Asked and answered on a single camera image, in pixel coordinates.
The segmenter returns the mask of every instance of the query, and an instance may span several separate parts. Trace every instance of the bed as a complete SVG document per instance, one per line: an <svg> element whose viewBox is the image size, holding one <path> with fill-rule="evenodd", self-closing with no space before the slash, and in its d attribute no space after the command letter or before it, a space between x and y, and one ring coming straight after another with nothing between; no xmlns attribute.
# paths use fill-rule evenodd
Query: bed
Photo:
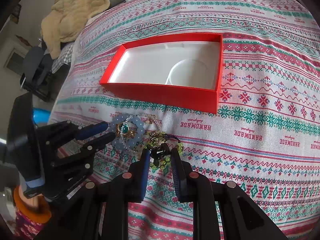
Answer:
<svg viewBox="0 0 320 240"><path fill-rule="evenodd" d="M185 32L223 33L216 115L116 98L99 85L121 44ZM317 23L296 0L119 4L77 38L50 122L87 126L120 113L153 114L181 139L182 159L195 171L235 181L289 239L303 239L319 218L319 42ZM90 179L110 181L138 159L108 145L96 153ZM177 201L171 170L150 169L148 176L144 201L129 204L129 239L192 239L193 204Z"/></svg>

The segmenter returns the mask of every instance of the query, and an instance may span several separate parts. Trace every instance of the circular imprint in box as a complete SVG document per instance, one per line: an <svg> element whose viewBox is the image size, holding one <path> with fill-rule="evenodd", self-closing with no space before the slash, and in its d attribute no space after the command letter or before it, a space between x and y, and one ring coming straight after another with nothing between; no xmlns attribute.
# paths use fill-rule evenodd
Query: circular imprint in box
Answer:
<svg viewBox="0 0 320 240"><path fill-rule="evenodd" d="M167 83L174 86L211 89L212 74L200 60L184 59L170 70Z"/></svg>

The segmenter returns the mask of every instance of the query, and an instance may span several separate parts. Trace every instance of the person's arm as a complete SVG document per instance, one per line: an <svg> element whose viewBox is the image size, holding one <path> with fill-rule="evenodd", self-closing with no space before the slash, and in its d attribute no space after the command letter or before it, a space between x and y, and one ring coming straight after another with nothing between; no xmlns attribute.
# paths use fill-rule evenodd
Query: person's arm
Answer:
<svg viewBox="0 0 320 240"><path fill-rule="evenodd" d="M32 240L51 217L49 204L43 196L27 199L21 186L15 188L13 198L17 207L15 235L19 239Z"/></svg>

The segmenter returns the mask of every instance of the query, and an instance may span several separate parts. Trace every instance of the open box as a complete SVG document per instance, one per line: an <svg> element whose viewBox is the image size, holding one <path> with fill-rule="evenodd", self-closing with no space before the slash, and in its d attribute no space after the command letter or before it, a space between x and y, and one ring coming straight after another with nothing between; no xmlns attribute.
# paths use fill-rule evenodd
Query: open box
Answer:
<svg viewBox="0 0 320 240"><path fill-rule="evenodd" d="M216 114L222 34L182 33L121 45L100 85L120 98Z"/></svg>

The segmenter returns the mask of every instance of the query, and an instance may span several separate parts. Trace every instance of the orange cuff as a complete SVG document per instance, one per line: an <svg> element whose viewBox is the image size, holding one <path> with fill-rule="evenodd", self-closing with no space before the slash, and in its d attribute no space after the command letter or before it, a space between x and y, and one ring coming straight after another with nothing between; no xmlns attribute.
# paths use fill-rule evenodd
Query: orange cuff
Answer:
<svg viewBox="0 0 320 240"><path fill-rule="evenodd" d="M31 221L44 224L51 218L50 206L43 196L39 196L39 212L29 210L19 196L19 186L14 189L13 198L17 208L22 214L27 216Z"/></svg>

